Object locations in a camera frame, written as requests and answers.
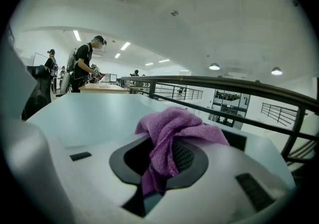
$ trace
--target ceiling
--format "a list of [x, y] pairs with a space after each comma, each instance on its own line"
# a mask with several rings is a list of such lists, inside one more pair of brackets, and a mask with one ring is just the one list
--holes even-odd
[[[73, 48], [78, 48], [83, 44], [89, 43], [95, 36], [101, 35], [101, 33], [98, 32], [94, 33], [78, 30], [81, 39], [81, 41], [78, 41], [73, 31], [71, 31], [70, 29], [50, 30], [49, 32], [59, 41], [63, 41], [63, 43], [68, 46], [70, 50], [72, 50]], [[125, 50], [121, 50], [126, 41], [122, 41], [103, 34], [102, 36], [107, 41], [107, 45], [104, 45], [102, 50], [94, 49], [93, 56], [95, 58], [99, 58], [101, 60], [112, 60], [114, 62], [125, 63], [128, 65], [142, 67], [144, 69], [164, 69], [165, 67], [172, 65], [171, 61], [159, 63], [160, 60], [164, 60], [166, 58], [163, 58], [151, 51], [133, 44], [130, 44]], [[120, 53], [120, 56], [116, 59], [115, 56], [117, 53]], [[145, 66], [145, 64], [148, 63], [153, 63], [153, 65]]]
[[[236, 72], [246, 74], [248, 80], [258, 79], [269, 84], [279, 84], [319, 71], [318, 46], [302, 7], [294, 3], [296, 0], [113, 1], [124, 4], [128, 9], [126, 12], [131, 15], [136, 13], [136, 17], [139, 16], [140, 10], [135, 7], [140, 7], [154, 18], [169, 24], [177, 32], [172, 34], [173, 37], [168, 32], [163, 32], [157, 39], [151, 39], [151, 32], [145, 36], [135, 36], [134, 45], [121, 53], [120, 59], [125, 62], [137, 62], [136, 65], [154, 62], [159, 65], [158, 60], [163, 56], [194, 74], [217, 76]], [[92, 9], [102, 9], [106, 2], [96, 0]], [[70, 2], [64, 0], [60, 5], [70, 5]], [[173, 17], [170, 14], [172, 10], [177, 10], [179, 15]], [[133, 32], [132, 34], [136, 27], [145, 27], [146, 32], [160, 30], [156, 27], [147, 28], [146, 25], [141, 25], [140, 20], [130, 21], [126, 26], [126, 30]], [[68, 37], [74, 40], [73, 33], [68, 34]], [[81, 34], [84, 38], [92, 37], [92, 34], [85, 32]], [[180, 52], [179, 39], [189, 44], [189, 47]], [[125, 42], [117, 39], [115, 41], [115, 44], [108, 45], [103, 57], [112, 58]], [[168, 41], [171, 41], [169, 47], [172, 51], [167, 50]], [[219, 64], [220, 71], [208, 69], [213, 62]], [[275, 66], [282, 69], [282, 76], [271, 75]]]

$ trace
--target pink cloth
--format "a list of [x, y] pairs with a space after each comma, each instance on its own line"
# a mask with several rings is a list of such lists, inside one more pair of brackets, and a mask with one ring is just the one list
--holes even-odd
[[150, 152], [150, 166], [142, 177], [143, 195], [156, 190], [164, 192], [165, 181], [179, 174], [173, 160], [174, 137], [196, 137], [198, 139], [229, 145], [217, 126], [204, 125], [202, 120], [189, 111], [170, 107], [143, 117], [135, 134], [150, 134], [154, 149]]

